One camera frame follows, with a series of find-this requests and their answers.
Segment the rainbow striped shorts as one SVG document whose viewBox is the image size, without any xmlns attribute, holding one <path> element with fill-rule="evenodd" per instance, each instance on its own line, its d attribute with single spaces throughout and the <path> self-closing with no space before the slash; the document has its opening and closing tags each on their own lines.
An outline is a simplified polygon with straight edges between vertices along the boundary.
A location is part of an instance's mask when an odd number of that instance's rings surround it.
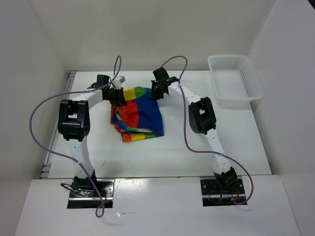
<svg viewBox="0 0 315 236">
<path fill-rule="evenodd" d="M 164 127 L 157 101 L 150 99 L 150 88 L 134 87 L 124 91 L 126 104 L 111 106 L 110 123 L 125 143 L 162 137 Z"/>
</svg>

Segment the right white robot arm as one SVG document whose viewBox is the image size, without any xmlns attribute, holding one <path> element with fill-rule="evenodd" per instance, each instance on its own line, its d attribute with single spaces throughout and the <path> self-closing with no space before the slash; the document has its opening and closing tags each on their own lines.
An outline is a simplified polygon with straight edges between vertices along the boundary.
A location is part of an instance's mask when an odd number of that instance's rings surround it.
<svg viewBox="0 0 315 236">
<path fill-rule="evenodd" d="M 189 122 L 191 130 L 202 136 L 210 146 L 210 153 L 214 155 L 212 165 L 216 178 L 216 188 L 220 193 L 227 193 L 233 188 L 238 177 L 231 162 L 224 156 L 224 150 L 217 134 L 216 115 L 212 101 L 208 97 L 196 95 L 180 84 L 176 77 L 170 77 L 161 67 L 153 71 L 154 80 L 150 98 L 159 100 L 168 94 L 184 102 L 184 121 Z"/>
</svg>

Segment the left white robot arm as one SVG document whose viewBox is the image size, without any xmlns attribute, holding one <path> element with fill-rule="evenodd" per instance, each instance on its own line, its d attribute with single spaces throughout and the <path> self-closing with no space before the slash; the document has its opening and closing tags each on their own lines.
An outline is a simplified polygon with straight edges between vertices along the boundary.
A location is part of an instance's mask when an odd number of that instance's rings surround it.
<svg viewBox="0 0 315 236">
<path fill-rule="evenodd" d="M 91 164 L 87 136 L 91 129 L 90 109 L 106 100 L 113 105 L 126 105 L 122 83 L 124 76 L 116 77 L 110 82 L 107 75 L 97 75 L 96 82 L 81 95 L 60 102 L 58 132 L 66 140 L 75 167 L 75 175 L 70 190 L 80 196 L 94 196 L 98 191 L 95 169 Z"/>
</svg>

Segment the white plastic basket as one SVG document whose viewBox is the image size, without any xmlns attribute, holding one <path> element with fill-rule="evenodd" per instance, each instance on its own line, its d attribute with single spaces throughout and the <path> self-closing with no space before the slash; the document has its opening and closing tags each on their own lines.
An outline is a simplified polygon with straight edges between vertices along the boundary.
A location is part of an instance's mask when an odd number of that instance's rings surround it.
<svg viewBox="0 0 315 236">
<path fill-rule="evenodd" d="M 263 95 L 252 67 L 244 55 L 212 55 L 208 65 L 217 103 L 227 107 L 246 106 Z"/>
</svg>

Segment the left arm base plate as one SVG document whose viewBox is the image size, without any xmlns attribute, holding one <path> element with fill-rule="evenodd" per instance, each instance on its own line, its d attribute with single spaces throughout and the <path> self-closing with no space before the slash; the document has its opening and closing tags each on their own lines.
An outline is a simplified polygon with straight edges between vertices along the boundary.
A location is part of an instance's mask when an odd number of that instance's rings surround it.
<svg viewBox="0 0 315 236">
<path fill-rule="evenodd" d="M 113 179 L 98 179 L 96 186 L 98 187 L 102 199 L 104 200 L 105 208 L 113 207 L 114 198 L 114 186 L 115 181 Z M 92 189 L 89 191 L 74 190 L 70 185 L 70 189 L 67 209 L 96 209 L 100 204 L 100 198 L 96 192 Z"/>
</svg>

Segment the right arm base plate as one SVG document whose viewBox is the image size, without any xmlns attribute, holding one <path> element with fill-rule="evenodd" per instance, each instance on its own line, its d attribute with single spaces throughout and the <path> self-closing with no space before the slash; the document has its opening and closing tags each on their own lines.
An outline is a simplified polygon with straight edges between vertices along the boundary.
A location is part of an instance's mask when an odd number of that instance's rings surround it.
<svg viewBox="0 0 315 236">
<path fill-rule="evenodd" d="M 238 178 L 236 183 L 225 190 L 220 190 L 214 177 L 200 179 L 202 202 L 204 207 L 234 206 L 246 200 L 243 181 Z"/>
</svg>

